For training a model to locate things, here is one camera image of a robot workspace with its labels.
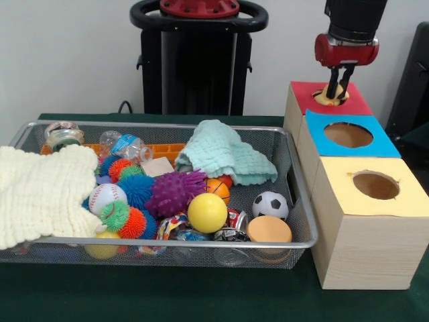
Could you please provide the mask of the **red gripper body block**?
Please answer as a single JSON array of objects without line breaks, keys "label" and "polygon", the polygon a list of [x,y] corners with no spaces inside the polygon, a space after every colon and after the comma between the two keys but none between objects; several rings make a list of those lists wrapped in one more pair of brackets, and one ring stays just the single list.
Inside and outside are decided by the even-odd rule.
[{"label": "red gripper body block", "polygon": [[346,64],[369,65],[376,59],[378,51],[377,38],[371,42],[358,44],[337,40],[329,34],[319,34],[314,44],[316,61],[328,68]]}]

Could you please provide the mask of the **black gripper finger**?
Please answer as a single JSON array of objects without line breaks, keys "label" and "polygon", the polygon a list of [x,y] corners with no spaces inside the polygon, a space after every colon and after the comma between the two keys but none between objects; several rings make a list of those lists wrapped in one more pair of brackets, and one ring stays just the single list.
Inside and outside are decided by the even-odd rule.
[{"label": "black gripper finger", "polygon": [[328,99],[335,98],[336,89],[338,86],[339,69],[339,66],[333,66],[332,68],[330,68],[330,80],[328,82],[328,87],[326,90],[326,97]]},{"label": "black gripper finger", "polygon": [[342,92],[338,96],[338,99],[344,99],[346,96],[347,87],[349,85],[349,81],[351,76],[354,73],[354,64],[346,64],[344,65],[345,72],[343,73],[343,77],[339,82],[339,85],[342,87]]}]

